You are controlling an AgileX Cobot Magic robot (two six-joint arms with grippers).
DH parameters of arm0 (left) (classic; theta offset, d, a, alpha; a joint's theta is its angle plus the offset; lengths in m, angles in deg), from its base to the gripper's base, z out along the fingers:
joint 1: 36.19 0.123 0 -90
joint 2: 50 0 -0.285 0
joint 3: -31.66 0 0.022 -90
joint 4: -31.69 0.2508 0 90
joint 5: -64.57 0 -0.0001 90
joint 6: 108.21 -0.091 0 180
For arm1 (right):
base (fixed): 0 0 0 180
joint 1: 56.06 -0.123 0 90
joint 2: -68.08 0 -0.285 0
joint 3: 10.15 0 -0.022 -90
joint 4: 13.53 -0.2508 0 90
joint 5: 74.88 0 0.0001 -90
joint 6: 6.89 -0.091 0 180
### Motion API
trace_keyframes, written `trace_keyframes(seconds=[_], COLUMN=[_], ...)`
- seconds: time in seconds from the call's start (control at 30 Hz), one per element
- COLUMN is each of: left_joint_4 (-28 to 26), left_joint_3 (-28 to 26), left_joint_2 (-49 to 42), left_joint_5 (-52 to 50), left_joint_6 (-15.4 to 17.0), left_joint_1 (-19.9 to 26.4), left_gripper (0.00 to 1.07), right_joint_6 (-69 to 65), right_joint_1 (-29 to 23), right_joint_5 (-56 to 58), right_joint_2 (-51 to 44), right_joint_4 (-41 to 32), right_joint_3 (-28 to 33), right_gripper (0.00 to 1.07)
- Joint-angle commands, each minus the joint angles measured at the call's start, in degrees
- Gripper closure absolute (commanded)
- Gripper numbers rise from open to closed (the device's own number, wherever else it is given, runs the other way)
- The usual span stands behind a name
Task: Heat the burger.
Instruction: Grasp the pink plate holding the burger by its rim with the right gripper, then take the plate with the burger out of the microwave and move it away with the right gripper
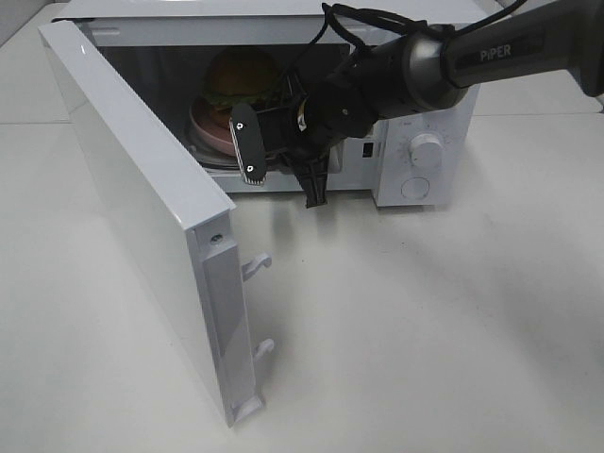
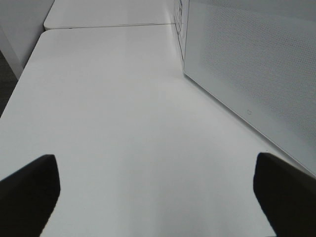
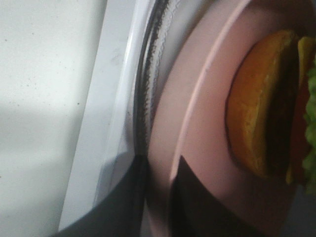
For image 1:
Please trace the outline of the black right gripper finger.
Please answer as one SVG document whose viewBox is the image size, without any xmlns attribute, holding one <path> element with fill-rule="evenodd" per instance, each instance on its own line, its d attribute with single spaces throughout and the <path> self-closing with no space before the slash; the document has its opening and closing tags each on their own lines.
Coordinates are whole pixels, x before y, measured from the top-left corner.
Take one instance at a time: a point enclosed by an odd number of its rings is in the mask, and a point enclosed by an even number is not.
<svg viewBox="0 0 604 453">
<path fill-rule="evenodd" d="M 248 185 L 262 185 L 267 164 L 257 113 L 248 104 L 235 105 L 229 129 L 243 181 Z"/>
<path fill-rule="evenodd" d="M 316 208 L 327 203 L 329 152 L 311 157 L 298 157 L 291 152 L 280 154 L 280 159 L 292 171 L 306 196 L 306 208 Z"/>
</svg>

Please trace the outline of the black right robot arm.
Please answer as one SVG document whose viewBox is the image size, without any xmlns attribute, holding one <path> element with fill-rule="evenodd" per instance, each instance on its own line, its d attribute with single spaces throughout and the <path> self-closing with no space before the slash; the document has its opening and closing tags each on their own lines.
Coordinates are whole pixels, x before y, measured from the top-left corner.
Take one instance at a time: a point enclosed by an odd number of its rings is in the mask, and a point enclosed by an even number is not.
<svg viewBox="0 0 604 453">
<path fill-rule="evenodd" d="M 557 70 L 591 97 L 603 93 L 603 5 L 521 2 L 464 28 L 372 8 L 324 5 L 324 26 L 354 50 L 309 93 L 257 111 L 231 112 L 230 133 L 243 181 L 260 185 L 275 155 L 293 172 L 309 207 L 327 201 L 330 149 L 363 138 L 381 120 L 450 109 L 475 85 Z"/>
</svg>

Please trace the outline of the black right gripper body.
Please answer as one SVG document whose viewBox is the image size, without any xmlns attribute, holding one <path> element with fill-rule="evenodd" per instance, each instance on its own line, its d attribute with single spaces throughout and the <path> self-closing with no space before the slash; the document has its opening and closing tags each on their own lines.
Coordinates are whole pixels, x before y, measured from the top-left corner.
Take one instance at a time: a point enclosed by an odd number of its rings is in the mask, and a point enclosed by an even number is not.
<svg viewBox="0 0 604 453">
<path fill-rule="evenodd" d="M 336 69 L 290 104 L 258 114 L 267 155 L 296 162 L 322 159 L 347 138 L 367 136 L 380 114 L 367 96 L 378 49 L 354 51 Z"/>
</svg>

